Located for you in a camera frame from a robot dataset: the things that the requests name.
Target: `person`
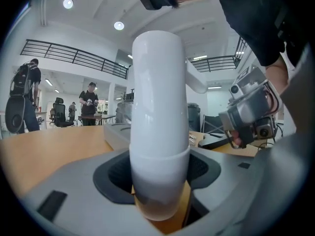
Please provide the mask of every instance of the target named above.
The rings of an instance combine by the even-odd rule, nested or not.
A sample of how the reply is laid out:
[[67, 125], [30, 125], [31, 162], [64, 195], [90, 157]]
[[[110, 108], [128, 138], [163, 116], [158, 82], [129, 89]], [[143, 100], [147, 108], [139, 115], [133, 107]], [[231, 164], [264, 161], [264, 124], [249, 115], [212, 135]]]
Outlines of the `person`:
[[[94, 93], [96, 83], [91, 82], [86, 92], [80, 93], [80, 103], [82, 104], [82, 116], [93, 116], [96, 113], [98, 105], [97, 94]], [[82, 118], [83, 126], [94, 126], [95, 119]]]
[[[180, 7], [189, 0], [150, 0], [155, 8]], [[275, 19], [281, 7], [280, 0], [219, 0], [227, 22], [249, 45], [260, 65], [266, 68], [266, 77], [279, 94], [288, 85], [288, 71], [280, 53], [284, 42], [278, 38]], [[231, 132], [234, 142], [241, 144], [239, 134]]]
[[75, 111], [77, 111], [77, 109], [75, 108], [75, 102], [73, 102], [70, 106], [69, 106], [69, 121], [73, 122], [74, 118], [75, 118]]
[[[39, 124], [36, 118], [35, 109], [36, 106], [36, 99], [38, 95], [38, 85], [41, 81], [41, 72], [38, 68], [38, 59], [32, 59], [30, 61], [29, 66], [29, 81], [30, 81], [30, 90], [27, 95], [25, 95], [25, 108], [24, 108], [24, 122], [26, 128], [29, 132], [39, 130]], [[32, 87], [34, 84], [34, 93], [32, 95]], [[19, 130], [19, 134], [23, 134], [25, 132], [24, 122]]]

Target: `light fixture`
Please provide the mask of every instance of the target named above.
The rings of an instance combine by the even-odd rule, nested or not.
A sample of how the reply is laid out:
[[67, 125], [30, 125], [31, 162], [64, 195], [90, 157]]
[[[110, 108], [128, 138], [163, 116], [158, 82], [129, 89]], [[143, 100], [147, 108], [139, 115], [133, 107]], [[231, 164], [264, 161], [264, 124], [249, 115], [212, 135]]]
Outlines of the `light fixture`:
[[121, 66], [123, 66], [123, 67], [125, 67], [125, 68], [128, 68], [128, 67], [126, 67], [126, 66], [124, 66], [124, 65], [122, 65], [122, 64], [119, 64], [119, 63], [118, 63], [118, 65], [121, 65]]
[[124, 26], [124, 24], [122, 23], [122, 22], [116, 22], [115, 24], [114, 24], [114, 27], [115, 27], [115, 29], [117, 29], [117, 30], [122, 30], [125, 26]]
[[73, 7], [73, 1], [72, 0], [64, 0], [63, 1], [63, 6], [66, 9], [71, 9]]
[[53, 85], [53, 84], [51, 84], [51, 82], [50, 82], [48, 79], [45, 79], [45, 81], [46, 81], [50, 86]]
[[217, 87], [208, 87], [208, 89], [220, 89], [222, 86], [217, 86]]
[[196, 60], [196, 59], [203, 59], [203, 58], [206, 58], [206, 57], [207, 57], [207, 55], [200, 56], [200, 57], [195, 57], [195, 58], [193, 58], [193, 60]]

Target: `backpack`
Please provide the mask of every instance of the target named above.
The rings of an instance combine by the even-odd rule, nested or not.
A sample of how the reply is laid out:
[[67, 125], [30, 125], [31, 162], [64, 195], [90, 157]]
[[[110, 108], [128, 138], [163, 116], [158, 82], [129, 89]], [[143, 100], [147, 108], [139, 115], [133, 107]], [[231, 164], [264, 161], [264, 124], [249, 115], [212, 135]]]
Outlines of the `backpack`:
[[19, 67], [12, 79], [10, 95], [25, 96], [29, 94], [32, 88], [29, 73], [30, 66], [28, 64]]

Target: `person in background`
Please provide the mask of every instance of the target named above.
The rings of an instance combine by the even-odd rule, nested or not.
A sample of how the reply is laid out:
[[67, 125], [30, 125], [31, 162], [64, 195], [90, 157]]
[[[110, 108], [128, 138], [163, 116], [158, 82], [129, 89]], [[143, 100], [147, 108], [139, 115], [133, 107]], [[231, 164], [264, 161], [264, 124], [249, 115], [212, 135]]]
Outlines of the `person in background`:
[[74, 118], [75, 118], [75, 111], [77, 111], [77, 109], [75, 108], [75, 102], [73, 102], [73, 103], [69, 106], [69, 121], [74, 121]]
[[[39, 124], [36, 118], [35, 109], [36, 99], [38, 95], [38, 85], [40, 83], [41, 73], [38, 66], [38, 59], [32, 59], [30, 62], [29, 81], [30, 90], [29, 94], [25, 96], [25, 108], [24, 108], [24, 122], [29, 132], [39, 130]], [[23, 134], [25, 131], [24, 122], [19, 130], [19, 134]]]
[[[88, 90], [86, 92], [82, 91], [80, 93], [80, 103], [82, 104], [82, 113], [84, 116], [94, 116], [96, 113], [96, 108], [98, 105], [98, 97], [97, 94], [94, 93], [96, 84], [91, 82], [89, 84]], [[83, 126], [94, 126], [95, 119], [86, 119], [82, 118]]]

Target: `black metal railing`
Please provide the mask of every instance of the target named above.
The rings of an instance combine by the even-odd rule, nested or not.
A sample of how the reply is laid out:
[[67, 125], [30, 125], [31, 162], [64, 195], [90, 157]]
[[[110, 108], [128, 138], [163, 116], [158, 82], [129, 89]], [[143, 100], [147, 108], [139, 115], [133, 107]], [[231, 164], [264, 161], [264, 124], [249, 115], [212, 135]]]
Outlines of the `black metal railing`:
[[118, 63], [73, 47], [45, 41], [27, 39], [26, 44], [21, 51], [21, 55], [56, 59], [72, 64], [78, 64], [124, 79], [127, 79], [128, 76], [128, 68]]
[[240, 63], [246, 48], [247, 48], [247, 43], [245, 42], [245, 40], [242, 37], [240, 37], [238, 39], [236, 51], [235, 51], [235, 54], [234, 54], [234, 63], [235, 63], [236, 67]]
[[201, 73], [236, 68], [233, 55], [194, 60], [191, 63]]
[[247, 43], [243, 38], [240, 37], [234, 55], [191, 60], [191, 63], [199, 72], [236, 69], [244, 55], [246, 48]]

